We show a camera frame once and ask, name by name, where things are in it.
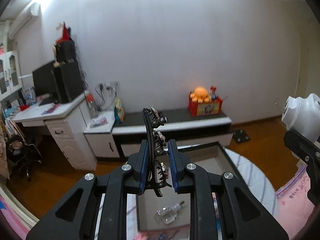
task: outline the computer monitor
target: computer monitor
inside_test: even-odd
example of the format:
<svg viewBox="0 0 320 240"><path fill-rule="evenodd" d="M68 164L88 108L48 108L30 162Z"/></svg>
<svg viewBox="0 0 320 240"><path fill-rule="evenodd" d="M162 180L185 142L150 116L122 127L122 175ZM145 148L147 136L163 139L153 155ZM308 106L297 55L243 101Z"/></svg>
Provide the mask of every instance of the computer monitor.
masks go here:
<svg viewBox="0 0 320 240"><path fill-rule="evenodd" d="M36 96L39 97L45 94L51 95L50 98L46 98L42 101L40 105L58 102L57 90L52 74L52 70L54 68L53 63L54 60L32 72Z"/></svg>

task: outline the air conditioner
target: air conditioner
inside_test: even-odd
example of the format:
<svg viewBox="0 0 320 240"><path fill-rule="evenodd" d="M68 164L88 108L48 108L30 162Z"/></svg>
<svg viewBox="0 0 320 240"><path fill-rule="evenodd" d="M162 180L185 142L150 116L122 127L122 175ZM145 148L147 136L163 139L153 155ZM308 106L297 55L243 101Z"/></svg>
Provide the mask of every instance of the air conditioner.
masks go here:
<svg viewBox="0 0 320 240"><path fill-rule="evenodd" d="M17 18L9 27L9 39L13 40L19 31L33 18L38 17L40 13L40 3L34 2L28 4L19 13Z"/></svg>

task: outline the small box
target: small box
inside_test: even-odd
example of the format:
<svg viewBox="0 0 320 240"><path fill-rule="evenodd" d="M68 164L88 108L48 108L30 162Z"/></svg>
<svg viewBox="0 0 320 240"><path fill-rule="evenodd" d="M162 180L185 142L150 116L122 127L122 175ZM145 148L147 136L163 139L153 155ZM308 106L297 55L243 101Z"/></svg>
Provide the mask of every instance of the small box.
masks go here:
<svg viewBox="0 0 320 240"><path fill-rule="evenodd" d="M223 100L220 97L217 97L216 100L212 100L209 103L194 103L189 95L188 108L192 116L219 114L221 112L222 102Z"/></svg>

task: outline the silver screw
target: silver screw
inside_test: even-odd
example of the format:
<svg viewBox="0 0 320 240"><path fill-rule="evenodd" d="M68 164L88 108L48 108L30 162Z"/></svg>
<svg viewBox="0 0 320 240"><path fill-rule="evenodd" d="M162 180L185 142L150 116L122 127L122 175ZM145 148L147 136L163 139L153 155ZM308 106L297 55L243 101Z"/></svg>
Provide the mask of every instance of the silver screw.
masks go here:
<svg viewBox="0 0 320 240"><path fill-rule="evenodd" d="M84 176L84 179L85 180L92 180L94 178L94 175L92 173L87 173L85 176Z"/></svg>
<svg viewBox="0 0 320 240"><path fill-rule="evenodd" d="M131 169L131 165L130 165L130 164L123 164L122 167L121 167L121 169L122 169L123 171L128 171L128 170Z"/></svg>
<svg viewBox="0 0 320 240"><path fill-rule="evenodd" d="M194 170L197 166L194 163L189 163L187 164L187 169L188 170Z"/></svg>
<svg viewBox="0 0 320 240"><path fill-rule="evenodd" d="M226 172L225 174L223 174L223 176L226 178L226 179L232 179L233 178L233 174L231 172Z"/></svg>

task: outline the doll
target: doll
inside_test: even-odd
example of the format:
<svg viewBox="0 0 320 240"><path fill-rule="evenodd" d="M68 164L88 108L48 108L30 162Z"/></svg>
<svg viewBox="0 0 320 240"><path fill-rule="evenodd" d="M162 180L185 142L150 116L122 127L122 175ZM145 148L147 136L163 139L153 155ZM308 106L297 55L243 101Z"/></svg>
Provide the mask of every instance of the doll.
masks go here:
<svg viewBox="0 0 320 240"><path fill-rule="evenodd" d="M3 43L0 44L0 55L4 54Z"/></svg>
<svg viewBox="0 0 320 240"><path fill-rule="evenodd" d="M210 98L208 97L208 91L203 87L197 87L193 93L190 94L192 102L208 103Z"/></svg>

